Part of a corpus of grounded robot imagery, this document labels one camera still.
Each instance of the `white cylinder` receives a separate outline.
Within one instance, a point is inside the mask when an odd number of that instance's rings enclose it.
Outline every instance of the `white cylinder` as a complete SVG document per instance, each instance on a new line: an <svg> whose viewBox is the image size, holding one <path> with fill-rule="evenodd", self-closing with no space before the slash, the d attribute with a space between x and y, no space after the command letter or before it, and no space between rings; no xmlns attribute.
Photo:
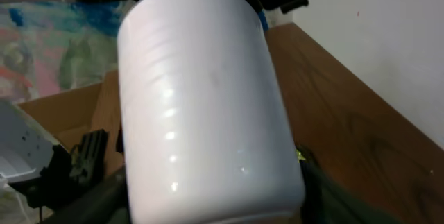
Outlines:
<svg viewBox="0 0 444 224"><path fill-rule="evenodd" d="M246 1L141 0L118 49L134 223L236 223L301 206L286 112Z"/></svg>

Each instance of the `brown wooden surface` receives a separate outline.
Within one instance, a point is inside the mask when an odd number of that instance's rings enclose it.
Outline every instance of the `brown wooden surface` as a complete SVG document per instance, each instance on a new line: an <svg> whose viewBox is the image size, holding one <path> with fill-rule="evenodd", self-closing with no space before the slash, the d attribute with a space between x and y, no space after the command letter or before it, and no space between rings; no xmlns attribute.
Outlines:
<svg viewBox="0 0 444 224"><path fill-rule="evenodd" d="M444 223L444 152L296 25L266 39L295 142L372 206Z"/></svg>
<svg viewBox="0 0 444 224"><path fill-rule="evenodd" d="M108 133L105 151L105 176L113 174L123 166L121 153L116 152L117 135L120 129L119 74L106 74L97 99L96 110L91 120L91 131L104 129Z"/></svg>

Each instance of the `white can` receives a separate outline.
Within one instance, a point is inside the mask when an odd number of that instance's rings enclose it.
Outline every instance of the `white can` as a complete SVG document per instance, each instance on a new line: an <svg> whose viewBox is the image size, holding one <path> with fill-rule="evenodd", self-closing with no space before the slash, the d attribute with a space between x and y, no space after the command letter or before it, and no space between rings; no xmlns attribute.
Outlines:
<svg viewBox="0 0 444 224"><path fill-rule="evenodd" d="M134 223L236 223L301 206L278 82L246 1L141 0L118 49Z"/></svg>

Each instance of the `white wall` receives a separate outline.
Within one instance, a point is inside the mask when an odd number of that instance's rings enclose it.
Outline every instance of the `white wall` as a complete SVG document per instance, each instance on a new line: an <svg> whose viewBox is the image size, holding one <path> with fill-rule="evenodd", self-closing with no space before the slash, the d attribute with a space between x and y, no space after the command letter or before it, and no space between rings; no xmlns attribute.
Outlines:
<svg viewBox="0 0 444 224"><path fill-rule="evenodd" d="M309 1L293 21L444 148L444 0Z"/></svg>

